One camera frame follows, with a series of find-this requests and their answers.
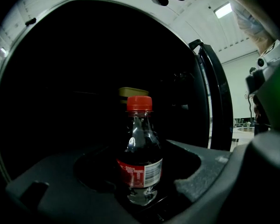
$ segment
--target yellow object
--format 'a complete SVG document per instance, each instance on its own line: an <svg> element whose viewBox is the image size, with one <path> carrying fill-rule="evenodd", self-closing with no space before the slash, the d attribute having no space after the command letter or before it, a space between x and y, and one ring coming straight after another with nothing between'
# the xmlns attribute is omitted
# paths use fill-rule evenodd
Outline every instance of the yellow object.
<svg viewBox="0 0 280 224"><path fill-rule="evenodd" d="M149 92L141 89L131 88L131 87L121 87L118 89L121 104L126 104L127 98L135 95L148 96Z"/></svg>

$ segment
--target ceiling light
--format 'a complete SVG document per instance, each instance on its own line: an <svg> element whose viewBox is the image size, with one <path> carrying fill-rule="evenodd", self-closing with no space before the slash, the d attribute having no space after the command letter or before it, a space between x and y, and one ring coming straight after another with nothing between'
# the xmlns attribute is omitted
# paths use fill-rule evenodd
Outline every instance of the ceiling light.
<svg viewBox="0 0 280 224"><path fill-rule="evenodd" d="M1 48L0 50L4 53L4 56L7 56L7 51L4 48Z"/></svg>
<svg viewBox="0 0 280 224"><path fill-rule="evenodd" d="M232 12L232 8L231 8L230 3L228 3L228 4L224 5L223 7L219 8L217 11L215 11L215 14L216 14L217 18L221 18L231 12Z"/></svg>

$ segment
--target red bottle cap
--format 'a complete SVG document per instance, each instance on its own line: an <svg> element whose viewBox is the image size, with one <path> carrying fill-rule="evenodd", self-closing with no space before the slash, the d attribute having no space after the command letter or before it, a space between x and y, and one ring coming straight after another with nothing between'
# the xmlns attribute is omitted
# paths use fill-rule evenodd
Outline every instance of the red bottle cap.
<svg viewBox="0 0 280 224"><path fill-rule="evenodd" d="M132 96L127 98L127 110L153 110L153 102L149 96Z"/></svg>

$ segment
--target dark liquid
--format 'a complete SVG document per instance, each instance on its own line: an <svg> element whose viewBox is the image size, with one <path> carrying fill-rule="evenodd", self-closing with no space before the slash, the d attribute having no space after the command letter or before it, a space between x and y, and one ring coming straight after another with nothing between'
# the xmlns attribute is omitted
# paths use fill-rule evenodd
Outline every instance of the dark liquid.
<svg viewBox="0 0 280 224"><path fill-rule="evenodd" d="M162 151L157 134L150 123L149 112L130 113L127 132L117 153L121 162L146 166L162 159ZM146 188L133 188L125 183L119 184L122 195L134 204L145 206L155 199L157 190L151 185Z"/></svg>

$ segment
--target wall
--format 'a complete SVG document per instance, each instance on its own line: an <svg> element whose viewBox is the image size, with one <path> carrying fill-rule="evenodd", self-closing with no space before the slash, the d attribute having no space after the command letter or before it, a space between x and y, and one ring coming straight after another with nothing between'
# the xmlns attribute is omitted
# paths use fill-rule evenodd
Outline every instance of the wall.
<svg viewBox="0 0 280 224"><path fill-rule="evenodd" d="M235 119L250 117L249 103L245 99L245 92L247 90L245 78L249 75L251 67L257 67L256 59L258 57L258 53L253 53L223 64L231 92L233 117Z"/></svg>

